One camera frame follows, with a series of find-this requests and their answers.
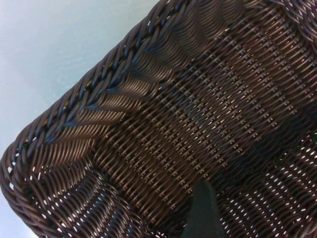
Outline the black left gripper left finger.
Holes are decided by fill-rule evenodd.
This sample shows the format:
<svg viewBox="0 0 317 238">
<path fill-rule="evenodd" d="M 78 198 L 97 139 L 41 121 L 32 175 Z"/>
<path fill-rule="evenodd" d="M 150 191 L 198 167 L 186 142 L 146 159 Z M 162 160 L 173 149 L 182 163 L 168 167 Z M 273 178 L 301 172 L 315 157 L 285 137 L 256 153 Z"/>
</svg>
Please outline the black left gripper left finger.
<svg viewBox="0 0 317 238">
<path fill-rule="evenodd" d="M 204 236 L 204 184 L 198 182 L 193 186 L 192 206 L 182 238 L 202 238 Z"/>
</svg>

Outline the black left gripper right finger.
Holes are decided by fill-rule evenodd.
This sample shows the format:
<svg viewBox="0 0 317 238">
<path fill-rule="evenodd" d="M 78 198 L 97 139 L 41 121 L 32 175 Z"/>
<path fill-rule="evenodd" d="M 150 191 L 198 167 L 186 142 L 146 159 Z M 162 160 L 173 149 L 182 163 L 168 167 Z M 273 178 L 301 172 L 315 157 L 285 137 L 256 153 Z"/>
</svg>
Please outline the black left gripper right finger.
<svg viewBox="0 0 317 238">
<path fill-rule="evenodd" d="M 204 214 L 206 217 L 206 228 L 210 238 L 222 238 L 223 229 L 220 222 L 220 211 L 218 208 L 218 202 L 216 192 L 214 188 L 205 182 L 207 197 L 205 202 Z"/>
</svg>

